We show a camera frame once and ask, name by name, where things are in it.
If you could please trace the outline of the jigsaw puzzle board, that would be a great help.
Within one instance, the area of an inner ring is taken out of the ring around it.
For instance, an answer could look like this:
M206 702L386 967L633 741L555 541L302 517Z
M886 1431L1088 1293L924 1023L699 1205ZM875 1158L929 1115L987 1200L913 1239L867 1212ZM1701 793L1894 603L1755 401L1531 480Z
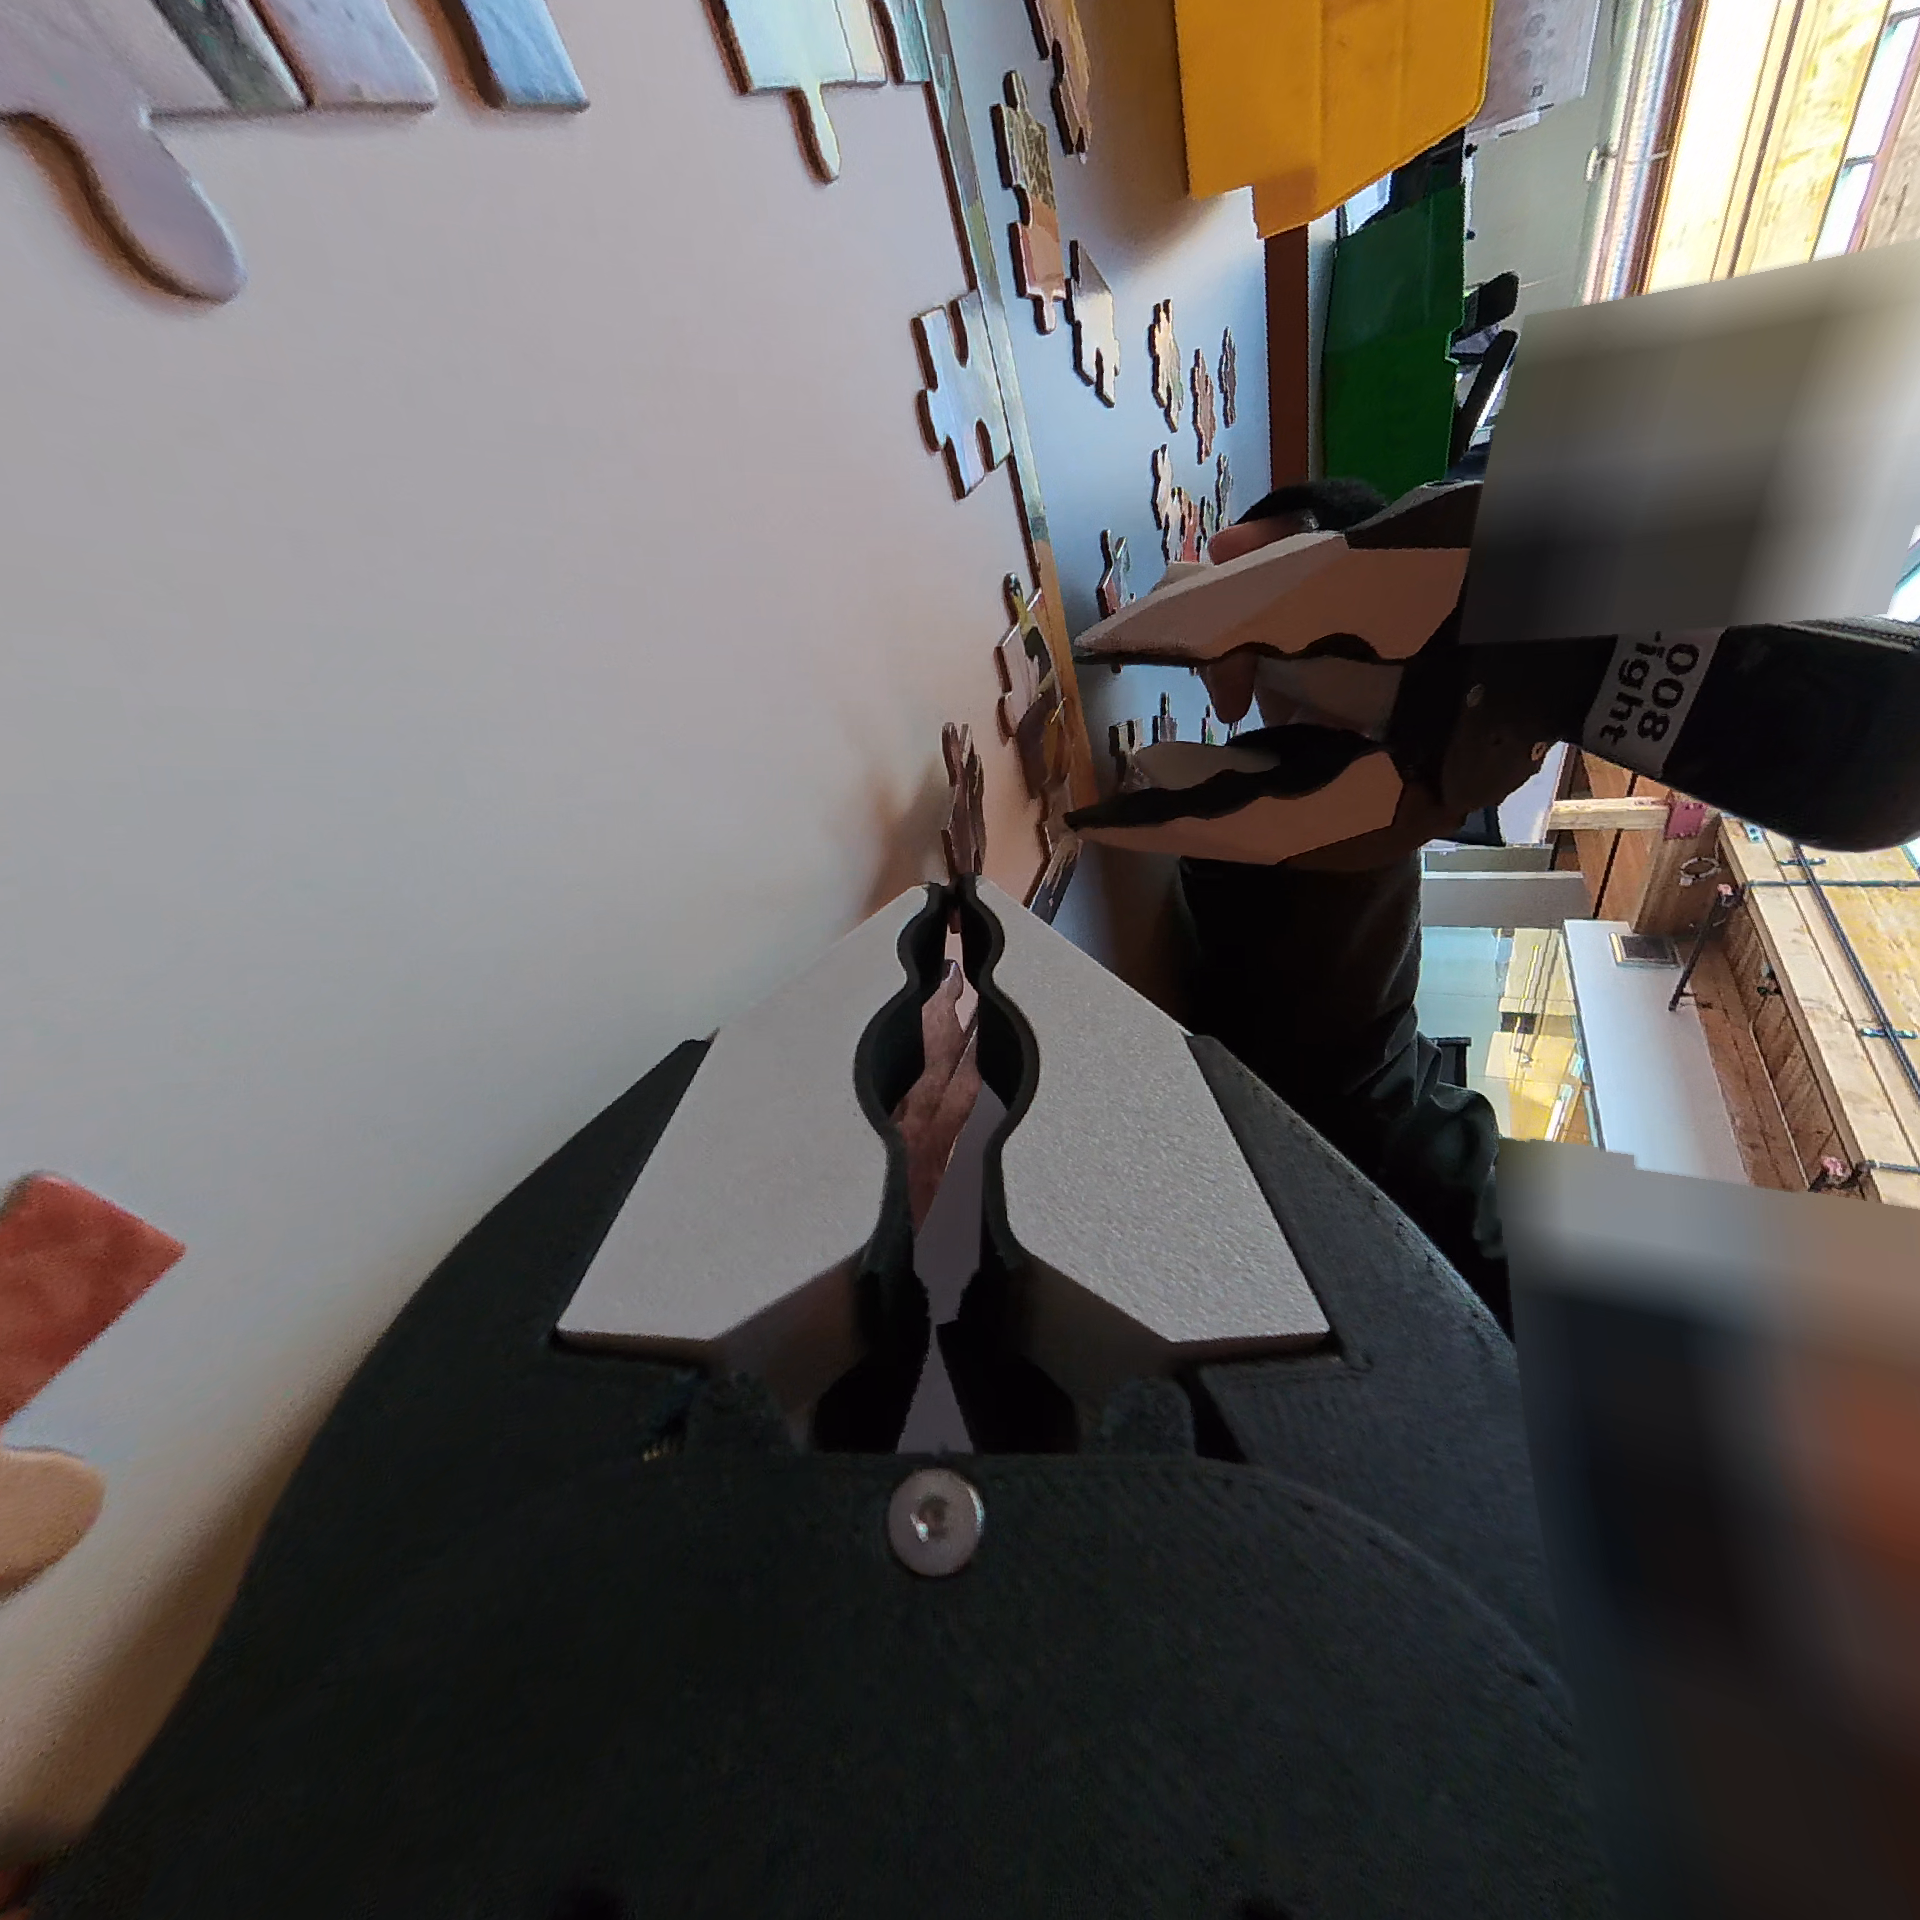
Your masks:
M1016 485L913 317L924 86L841 175L705 4L554 4L590 110L189 124L245 293L124 269L5 129L5 1181L182 1259L6 1431L104 1470L5 1603L5 1859L88 1827L307 1436L445 1249L684 1037L940 864L993 774Z

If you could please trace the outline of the scattered loose puzzle pieces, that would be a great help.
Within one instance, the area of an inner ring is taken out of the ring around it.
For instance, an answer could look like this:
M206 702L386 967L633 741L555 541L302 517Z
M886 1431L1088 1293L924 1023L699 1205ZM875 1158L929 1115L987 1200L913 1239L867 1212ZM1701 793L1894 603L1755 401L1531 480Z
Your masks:
M1040 51L1037 51L1037 57L1042 62L1049 62L1049 69L1051 69L1049 102L1051 102L1051 111L1054 111L1054 124L1058 127L1057 108L1054 108L1054 100L1051 100L1051 84L1057 80L1054 62L1049 57L1042 57ZM1001 100L994 108L1006 104L1008 83L1016 83L1024 88L1024 100L1026 100L1026 108L1032 110L1026 83L1017 70L1008 70L1003 76ZM1049 132L1046 132L1046 125L1036 113L1034 113L1034 121L1040 125L1040 129L1044 134L1046 164L1049 164L1049 179L1051 179ZM1061 132L1058 132L1058 143L1061 143L1061 151L1070 157L1086 157L1088 156L1088 143L1082 152L1070 152L1065 148L1065 139L1064 139ZM1061 253L1064 253L1064 265L1065 265L1067 299L1051 308L1054 317L1057 317L1054 327L1051 329L1040 329L1040 325L1036 320L1036 312L1037 312L1036 301L1024 296L1021 293L1017 293L1017 294L1034 304L1034 321L1036 321L1037 331L1051 333L1061 321L1070 325L1070 329L1073 329L1073 353L1074 353L1080 377L1086 380L1086 384L1090 384L1094 388L1094 395L1105 404L1116 404L1116 397L1118 397L1116 388L1118 388L1118 377L1120 377L1120 343L1118 343L1116 320L1113 320L1113 312L1116 312L1113 289L1107 284L1101 269L1094 265L1088 247L1080 240L1065 241L1064 215L1058 211L1058 197L1057 197L1054 179L1051 179L1051 184L1054 184L1054 206L1057 206L1057 212L1058 212L1058 228L1061 228L1061 238L1064 238L1061 240ZM1164 412L1165 424L1178 429L1178 427L1182 427L1184 421L1192 421L1192 427L1193 427L1193 435L1196 435L1196 456L1200 461L1205 461L1205 460L1217 461L1217 496L1213 499L1203 499L1203 496L1193 496L1192 492L1187 492L1184 486L1179 486L1178 483L1171 480L1171 476L1168 476L1168 445L1156 447L1154 455L1152 455L1152 464L1150 464L1152 473L1154 473L1152 476L1152 513L1154 513L1154 520L1156 520L1160 532L1162 532L1164 561L1168 561L1168 552L1171 552L1168 532L1164 531L1164 524L1162 524L1162 517L1160 517L1160 510L1165 502L1168 492L1182 493L1187 499L1189 512L1205 513L1208 524L1217 524L1217 520L1222 520L1222 519L1229 517L1229 510L1221 501L1227 493L1227 488L1232 488L1232 470L1229 470L1229 464L1222 456L1217 455L1217 435L1222 424L1232 424L1235 419L1237 419L1237 343L1235 343L1235 336L1229 331L1226 331L1221 350L1218 350L1218 359L1217 359L1213 365L1210 363L1210 356L1208 356L1205 350L1197 350L1193 353L1192 365L1189 365L1189 395L1184 395L1182 388L1179 388L1179 353L1182 353L1182 350L1178 344L1178 331L1176 331L1173 304L1171 301L1162 301L1162 304L1154 307L1152 321L1148 327L1148 347L1150 347L1150 356L1152 356L1152 391L1154 391L1156 404ZM1105 606L1101 606L1105 593L1113 593L1113 597L1144 597L1146 593L1146 592L1136 592L1132 588L1132 555L1129 555L1128 541L1120 535L1101 532L1099 549L1101 549L1101 572L1099 572L1099 577L1094 582L1098 615L1090 623L1086 623L1086 629L1092 627L1105 615Z

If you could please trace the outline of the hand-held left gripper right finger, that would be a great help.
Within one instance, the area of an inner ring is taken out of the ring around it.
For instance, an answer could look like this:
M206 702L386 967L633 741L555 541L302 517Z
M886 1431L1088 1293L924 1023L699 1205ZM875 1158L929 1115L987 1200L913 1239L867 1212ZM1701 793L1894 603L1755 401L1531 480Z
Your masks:
M1070 1452L1118 1385L1323 1349L1192 1035L987 879L964 885L964 956L1003 1107L964 1295L971 1448Z

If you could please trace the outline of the wooden window frame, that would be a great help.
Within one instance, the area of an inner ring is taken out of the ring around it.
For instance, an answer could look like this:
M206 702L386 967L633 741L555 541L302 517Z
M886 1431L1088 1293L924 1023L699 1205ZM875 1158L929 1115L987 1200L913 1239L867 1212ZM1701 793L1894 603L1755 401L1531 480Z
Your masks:
M1915 3L1625 4L1579 296L1917 236Z

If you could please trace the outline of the white background counter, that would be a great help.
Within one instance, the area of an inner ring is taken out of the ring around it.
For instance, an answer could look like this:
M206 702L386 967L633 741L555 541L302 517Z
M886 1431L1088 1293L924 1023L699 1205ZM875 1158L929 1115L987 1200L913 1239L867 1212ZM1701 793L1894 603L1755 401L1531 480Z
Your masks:
M1672 1006L1678 949L1619 921L1570 919L1563 933L1601 1144L1648 1171L1746 1183L1694 1000Z

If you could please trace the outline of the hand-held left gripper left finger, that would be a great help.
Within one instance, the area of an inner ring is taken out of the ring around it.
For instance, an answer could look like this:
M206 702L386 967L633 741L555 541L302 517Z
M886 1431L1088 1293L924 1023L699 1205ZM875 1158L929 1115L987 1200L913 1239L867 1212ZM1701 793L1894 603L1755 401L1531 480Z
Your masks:
M913 886L715 1032L560 1341L748 1374L830 1446L896 1445L929 1303L891 1108L922 1075L944 911Z

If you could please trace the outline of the green bin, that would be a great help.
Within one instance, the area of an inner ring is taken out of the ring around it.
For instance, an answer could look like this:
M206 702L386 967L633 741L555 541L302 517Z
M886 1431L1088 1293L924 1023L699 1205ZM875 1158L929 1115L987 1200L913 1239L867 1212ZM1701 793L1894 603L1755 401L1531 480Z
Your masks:
M1450 469L1465 301L1465 187L1450 179L1336 247L1325 469L1397 499Z

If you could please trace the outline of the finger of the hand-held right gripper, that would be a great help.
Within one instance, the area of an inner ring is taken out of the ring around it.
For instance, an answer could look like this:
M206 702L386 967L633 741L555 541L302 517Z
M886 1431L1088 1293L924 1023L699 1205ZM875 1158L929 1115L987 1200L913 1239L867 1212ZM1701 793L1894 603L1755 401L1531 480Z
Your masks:
M1389 752L1352 732L1282 726L1235 742L1165 741L1132 759L1134 781L1067 811L1107 848L1274 867L1389 828L1404 779Z
M1208 665L1238 649L1269 656L1348 652L1401 665L1454 615L1465 545L1365 545L1298 535L1238 559L1193 561L1099 619L1076 663Z

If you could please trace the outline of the white printed paper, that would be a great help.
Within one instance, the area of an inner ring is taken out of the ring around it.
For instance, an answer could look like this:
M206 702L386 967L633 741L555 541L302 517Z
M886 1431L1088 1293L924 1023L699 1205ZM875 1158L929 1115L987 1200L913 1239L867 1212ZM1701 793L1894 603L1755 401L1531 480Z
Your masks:
M1486 91L1468 142L1534 127L1586 91L1601 3L1508 3L1493 9Z

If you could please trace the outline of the wooden frame structure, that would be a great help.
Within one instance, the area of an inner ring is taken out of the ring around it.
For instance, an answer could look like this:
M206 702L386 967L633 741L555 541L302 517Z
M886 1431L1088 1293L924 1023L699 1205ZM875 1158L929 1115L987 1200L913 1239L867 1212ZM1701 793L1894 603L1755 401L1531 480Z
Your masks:
M1570 753L1592 916L1678 949L1746 1181L1917 1205L1915 853L1843 855Z

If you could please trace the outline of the pinkish brown puzzle piece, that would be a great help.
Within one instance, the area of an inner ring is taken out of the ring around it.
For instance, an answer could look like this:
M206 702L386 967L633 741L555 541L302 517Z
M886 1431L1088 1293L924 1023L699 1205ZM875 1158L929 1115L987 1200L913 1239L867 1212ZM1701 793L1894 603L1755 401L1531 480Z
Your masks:
M944 724L944 766L952 784L942 829L949 879L981 876L986 851L986 774L968 724ZM922 1006L924 1065L896 1107L893 1123L905 1148L913 1231L922 1235L944 1181L958 1137L971 1118L981 1075L977 1065L977 999L970 997L963 959L946 957L940 984Z

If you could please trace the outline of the person's black clothing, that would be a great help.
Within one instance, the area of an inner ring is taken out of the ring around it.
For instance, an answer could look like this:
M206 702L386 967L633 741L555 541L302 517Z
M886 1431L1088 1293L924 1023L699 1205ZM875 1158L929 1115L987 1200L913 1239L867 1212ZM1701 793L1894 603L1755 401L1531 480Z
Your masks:
M1182 892L1203 1031L1378 1183L1512 1329L1497 1112L1445 1080L1417 1019L1421 860L1184 860Z

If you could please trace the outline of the yellow storage box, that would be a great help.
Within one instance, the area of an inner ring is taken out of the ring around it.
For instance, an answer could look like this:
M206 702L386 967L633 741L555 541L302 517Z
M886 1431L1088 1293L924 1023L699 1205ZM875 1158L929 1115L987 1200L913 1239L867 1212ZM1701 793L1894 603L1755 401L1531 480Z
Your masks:
M1490 3L1178 3L1189 192L1256 189L1262 236L1307 225L1465 127Z

